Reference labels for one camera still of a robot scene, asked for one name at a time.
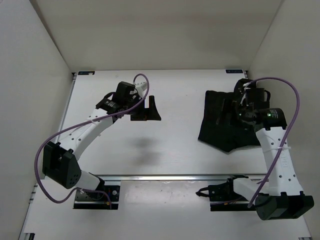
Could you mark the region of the black pleated skirt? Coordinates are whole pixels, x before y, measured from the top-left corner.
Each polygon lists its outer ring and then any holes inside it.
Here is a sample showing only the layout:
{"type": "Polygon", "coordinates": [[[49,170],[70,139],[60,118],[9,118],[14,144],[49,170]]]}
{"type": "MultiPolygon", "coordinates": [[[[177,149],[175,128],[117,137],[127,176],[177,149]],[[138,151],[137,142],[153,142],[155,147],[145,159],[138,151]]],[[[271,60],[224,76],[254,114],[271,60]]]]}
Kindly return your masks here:
{"type": "Polygon", "coordinates": [[[237,119],[236,102],[242,99],[239,88],[250,80],[242,78],[232,92],[207,90],[198,140],[225,153],[245,147],[259,147],[253,126],[237,119]]]}

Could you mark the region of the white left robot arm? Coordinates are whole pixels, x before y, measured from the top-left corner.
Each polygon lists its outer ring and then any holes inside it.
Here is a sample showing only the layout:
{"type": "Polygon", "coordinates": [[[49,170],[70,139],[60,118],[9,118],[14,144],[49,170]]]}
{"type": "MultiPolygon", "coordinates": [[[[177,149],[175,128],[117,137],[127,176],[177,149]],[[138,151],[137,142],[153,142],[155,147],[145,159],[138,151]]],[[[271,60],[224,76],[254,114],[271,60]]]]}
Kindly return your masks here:
{"type": "Polygon", "coordinates": [[[68,135],[43,149],[42,173],[65,189],[75,189],[97,201],[108,199],[105,182],[82,170],[79,159],[86,148],[107,128],[125,115],[131,121],[160,121],[155,98],[148,95],[150,84],[121,81],[114,92],[107,93],[83,124],[68,130],[68,135]]]}

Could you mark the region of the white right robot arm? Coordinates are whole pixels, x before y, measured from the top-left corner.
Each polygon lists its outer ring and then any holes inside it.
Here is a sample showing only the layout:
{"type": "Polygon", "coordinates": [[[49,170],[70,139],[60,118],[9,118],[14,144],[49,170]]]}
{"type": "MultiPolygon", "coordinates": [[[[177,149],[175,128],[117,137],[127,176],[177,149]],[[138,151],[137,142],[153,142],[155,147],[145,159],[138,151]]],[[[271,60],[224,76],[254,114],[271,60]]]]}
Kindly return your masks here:
{"type": "Polygon", "coordinates": [[[264,221],[298,219],[314,206],[314,199],[305,195],[297,179],[285,114],[280,108],[270,107],[271,94],[264,88],[243,87],[240,92],[236,116],[253,127],[268,171],[259,183],[247,177],[234,178],[224,187],[224,195],[229,200],[244,197],[264,221]]]}

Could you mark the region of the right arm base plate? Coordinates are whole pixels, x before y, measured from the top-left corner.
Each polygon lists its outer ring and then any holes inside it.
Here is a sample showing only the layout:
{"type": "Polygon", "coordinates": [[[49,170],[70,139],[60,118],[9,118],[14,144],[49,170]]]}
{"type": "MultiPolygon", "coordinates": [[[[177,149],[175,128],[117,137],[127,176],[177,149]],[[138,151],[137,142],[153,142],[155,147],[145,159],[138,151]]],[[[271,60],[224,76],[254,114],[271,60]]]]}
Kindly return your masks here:
{"type": "Polygon", "coordinates": [[[198,197],[209,198],[211,212],[253,212],[255,206],[248,207],[247,199],[234,192],[235,177],[229,177],[225,182],[209,184],[200,188],[195,194],[198,197]]]}

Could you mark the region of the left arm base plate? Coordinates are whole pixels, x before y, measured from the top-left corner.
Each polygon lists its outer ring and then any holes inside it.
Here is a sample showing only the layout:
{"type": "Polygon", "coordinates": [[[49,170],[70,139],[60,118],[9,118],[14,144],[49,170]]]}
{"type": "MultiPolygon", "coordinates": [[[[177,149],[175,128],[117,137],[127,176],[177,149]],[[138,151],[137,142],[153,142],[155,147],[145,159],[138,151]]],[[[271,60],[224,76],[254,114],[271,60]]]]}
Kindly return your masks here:
{"type": "Polygon", "coordinates": [[[77,190],[74,197],[73,208],[76,210],[118,210],[120,199],[120,182],[105,182],[104,192],[110,198],[102,193],[92,193],[77,190]]]}

